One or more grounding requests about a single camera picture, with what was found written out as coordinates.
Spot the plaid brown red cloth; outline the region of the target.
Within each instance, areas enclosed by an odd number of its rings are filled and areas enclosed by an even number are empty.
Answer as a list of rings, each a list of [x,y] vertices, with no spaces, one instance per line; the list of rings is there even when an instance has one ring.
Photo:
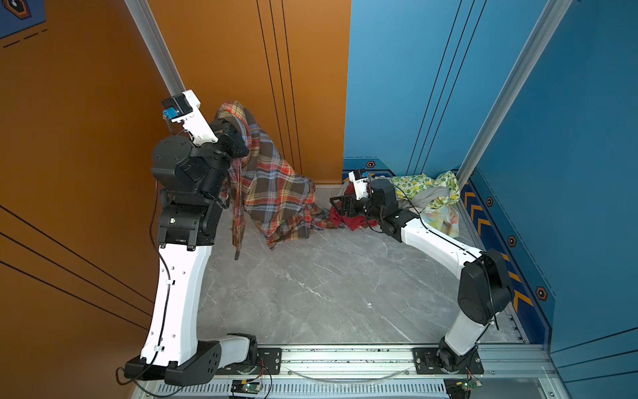
[[[216,117],[239,133],[249,154],[233,161],[223,196],[232,201],[232,238],[239,256],[249,217],[269,249],[307,239],[313,229],[334,229],[328,209],[316,202],[314,182],[298,174],[280,154],[254,115],[238,101],[226,102]]]

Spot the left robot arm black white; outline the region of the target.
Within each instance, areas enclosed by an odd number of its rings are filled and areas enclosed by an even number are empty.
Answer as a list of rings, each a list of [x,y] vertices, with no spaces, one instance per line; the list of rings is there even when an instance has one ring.
[[[203,341],[197,335],[199,297],[217,227],[228,202],[220,197],[233,161],[249,154],[245,140],[224,119],[209,124],[215,137],[197,145],[185,136],[161,141],[151,172],[164,201],[151,231],[159,255],[159,281],[151,327],[140,355],[116,372],[120,384],[162,381],[176,387],[209,382],[228,365],[254,367],[258,343],[231,333]]]

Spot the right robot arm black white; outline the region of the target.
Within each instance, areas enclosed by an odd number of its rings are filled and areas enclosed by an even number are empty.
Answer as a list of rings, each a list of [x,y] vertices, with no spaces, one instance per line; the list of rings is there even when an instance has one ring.
[[[430,256],[459,280],[460,310],[440,340],[435,364],[446,373],[470,370],[479,359],[481,337],[514,299],[503,255],[495,249],[468,246],[428,226],[415,206],[400,207],[396,187],[388,179],[357,178],[353,189],[330,199],[337,214],[377,222],[383,234]]]

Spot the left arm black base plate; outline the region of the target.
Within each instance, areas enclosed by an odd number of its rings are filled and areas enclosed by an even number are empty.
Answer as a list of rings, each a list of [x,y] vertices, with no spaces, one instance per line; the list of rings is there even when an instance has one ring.
[[[262,367],[266,367],[266,375],[272,375],[274,377],[280,373],[281,365],[282,349],[280,347],[259,347],[254,362],[232,363],[220,368],[216,372],[216,375],[247,375],[254,377],[262,372]]]

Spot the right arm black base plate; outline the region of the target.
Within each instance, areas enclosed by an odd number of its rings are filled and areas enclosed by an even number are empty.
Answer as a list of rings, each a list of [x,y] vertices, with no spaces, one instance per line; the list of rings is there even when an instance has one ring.
[[[457,355],[447,347],[416,347],[411,353],[419,375],[484,373],[479,347],[465,355]]]

